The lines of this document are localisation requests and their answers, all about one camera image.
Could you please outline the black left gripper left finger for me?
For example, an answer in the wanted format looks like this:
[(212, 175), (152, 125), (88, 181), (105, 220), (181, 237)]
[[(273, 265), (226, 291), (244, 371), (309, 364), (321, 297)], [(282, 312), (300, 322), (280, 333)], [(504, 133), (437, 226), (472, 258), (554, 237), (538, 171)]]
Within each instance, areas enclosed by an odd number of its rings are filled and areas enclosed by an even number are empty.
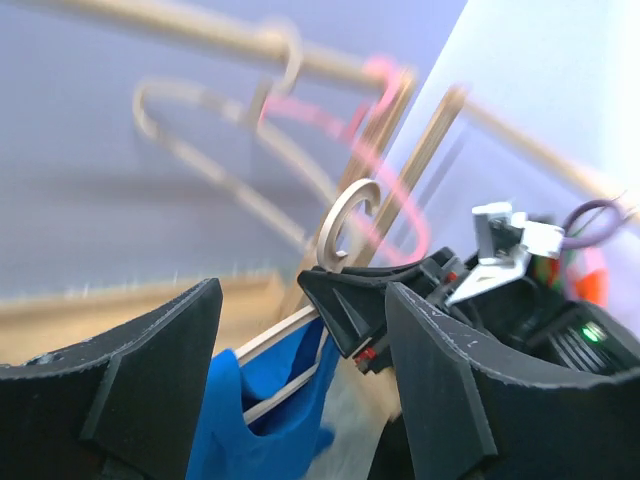
[(1, 368), (4, 479), (182, 479), (223, 303), (206, 279), (97, 336)]

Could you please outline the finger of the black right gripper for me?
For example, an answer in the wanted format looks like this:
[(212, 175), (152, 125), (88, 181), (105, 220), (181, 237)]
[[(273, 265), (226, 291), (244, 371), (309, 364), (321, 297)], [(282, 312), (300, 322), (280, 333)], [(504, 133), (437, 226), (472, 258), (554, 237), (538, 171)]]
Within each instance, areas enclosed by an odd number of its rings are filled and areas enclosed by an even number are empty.
[(320, 291), (320, 297), (328, 301), (328, 316), (320, 317), (344, 358), (386, 332), (385, 292), (389, 284), (398, 282), (419, 294), (430, 292), (430, 277), (425, 272), (429, 267), (428, 259), (397, 267), (347, 267), (337, 282)]

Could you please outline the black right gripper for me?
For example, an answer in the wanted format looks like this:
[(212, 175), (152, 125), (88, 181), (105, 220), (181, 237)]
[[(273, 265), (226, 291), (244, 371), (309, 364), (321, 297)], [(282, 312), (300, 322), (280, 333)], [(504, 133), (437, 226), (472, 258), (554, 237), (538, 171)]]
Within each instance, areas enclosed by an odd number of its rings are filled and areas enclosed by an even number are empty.
[(425, 258), (430, 292), (414, 293), (442, 312), (503, 344), (544, 361), (577, 371), (613, 375), (639, 365), (639, 342), (606, 310), (561, 288), (558, 263), (534, 259), (519, 280), (452, 307), (444, 297), (476, 266), (460, 261), (448, 248)]

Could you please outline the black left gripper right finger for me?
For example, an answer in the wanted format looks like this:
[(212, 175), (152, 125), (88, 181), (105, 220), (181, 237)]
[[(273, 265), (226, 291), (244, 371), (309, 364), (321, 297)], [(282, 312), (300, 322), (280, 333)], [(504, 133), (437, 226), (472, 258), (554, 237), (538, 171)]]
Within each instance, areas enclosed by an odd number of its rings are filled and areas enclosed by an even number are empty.
[(571, 370), (387, 288), (388, 334), (419, 479), (635, 479), (639, 372)]

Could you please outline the blue tank top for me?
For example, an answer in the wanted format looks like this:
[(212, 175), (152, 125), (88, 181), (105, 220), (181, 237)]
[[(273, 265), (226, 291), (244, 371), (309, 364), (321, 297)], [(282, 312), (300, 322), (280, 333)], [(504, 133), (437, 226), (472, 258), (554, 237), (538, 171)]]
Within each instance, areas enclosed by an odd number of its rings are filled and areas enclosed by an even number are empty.
[(214, 356), (187, 480), (302, 478), (334, 439), (321, 418), (339, 357), (321, 319), (245, 365)]

